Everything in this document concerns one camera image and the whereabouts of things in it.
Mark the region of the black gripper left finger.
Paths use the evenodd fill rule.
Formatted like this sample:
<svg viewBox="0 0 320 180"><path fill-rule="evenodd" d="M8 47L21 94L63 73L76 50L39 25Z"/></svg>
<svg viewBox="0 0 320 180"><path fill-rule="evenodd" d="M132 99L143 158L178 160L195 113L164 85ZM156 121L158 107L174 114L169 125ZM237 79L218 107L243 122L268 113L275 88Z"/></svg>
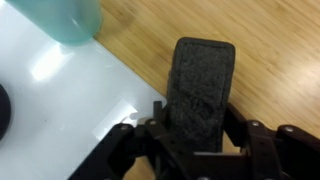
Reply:
<svg viewBox="0 0 320 180"><path fill-rule="evenodd" d="M138 157L146 156L157 180L192 180L186 150L162 124L161 101L153 103L153 117L144 124L114 125L68 180L121 180Z"/></svg>

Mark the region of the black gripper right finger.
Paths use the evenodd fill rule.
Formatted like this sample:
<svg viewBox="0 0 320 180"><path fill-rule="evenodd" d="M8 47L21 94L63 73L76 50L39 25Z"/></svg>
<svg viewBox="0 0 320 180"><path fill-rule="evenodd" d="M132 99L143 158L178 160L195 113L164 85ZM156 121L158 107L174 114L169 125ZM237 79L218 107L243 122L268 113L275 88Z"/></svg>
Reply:
<svg viewBox="0 0 320 180"><path fill-rule="evenodd" d="M320 180L320 139L290 124L276 130L228 104L224 131L249 161L253 180Z"/></svg>

